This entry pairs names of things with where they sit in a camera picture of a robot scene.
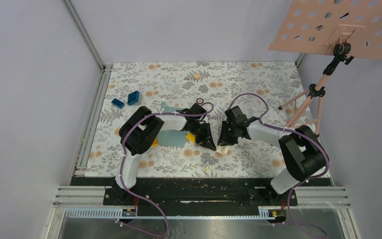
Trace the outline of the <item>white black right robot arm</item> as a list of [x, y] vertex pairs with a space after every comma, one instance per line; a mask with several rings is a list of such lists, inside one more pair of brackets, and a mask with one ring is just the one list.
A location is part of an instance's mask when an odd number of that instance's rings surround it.
[[286, 168], [271, 181], [265, 192], [268, 203], [278, 205], [285, 192], [307, 180], [328, 165], [327, 154], [310, 127], [284, 128], [261, 122], [258, 117], [246, 117], [238, 106], [225, 111], [219, 146], [232, 146], [239, 138], [257, 140], [278, 147]]

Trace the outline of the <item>tan lined letter paper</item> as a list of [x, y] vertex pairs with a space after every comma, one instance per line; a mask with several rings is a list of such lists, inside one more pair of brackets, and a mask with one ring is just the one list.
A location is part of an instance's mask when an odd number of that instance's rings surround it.
[[226, 146], [219, 145], [217, 147], [216, 152], [223, 154], [223, 155], [230, 155], [231, 154], [231, 147], [232, 147], [231, 145], [226, 145]]

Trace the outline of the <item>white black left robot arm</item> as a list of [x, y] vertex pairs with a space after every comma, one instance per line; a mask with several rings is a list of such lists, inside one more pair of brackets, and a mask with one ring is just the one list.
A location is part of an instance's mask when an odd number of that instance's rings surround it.
[[216, 151], [210, 124], [203, 120], [207, 114], [208, 111], [197, 103], [190, 108], [158, 113], [140, 106], [119, 131], [124, 153], [119, 173], [114, 177], [115, 198], [124, 205], [134, 200], [132, 188], [136, 184], [140, 157], [162, 131], [188, 132], [195, 136], [197, 146]]

